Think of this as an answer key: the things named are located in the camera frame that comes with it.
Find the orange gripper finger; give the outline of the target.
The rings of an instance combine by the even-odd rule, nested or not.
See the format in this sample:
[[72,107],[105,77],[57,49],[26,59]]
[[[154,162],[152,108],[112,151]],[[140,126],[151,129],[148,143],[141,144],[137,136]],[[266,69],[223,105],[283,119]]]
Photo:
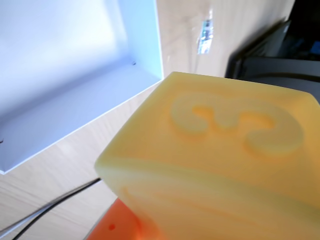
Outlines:
[[86,237],[87,240],[158,240],[154,229],[147,229],[138,217],[116,199]]

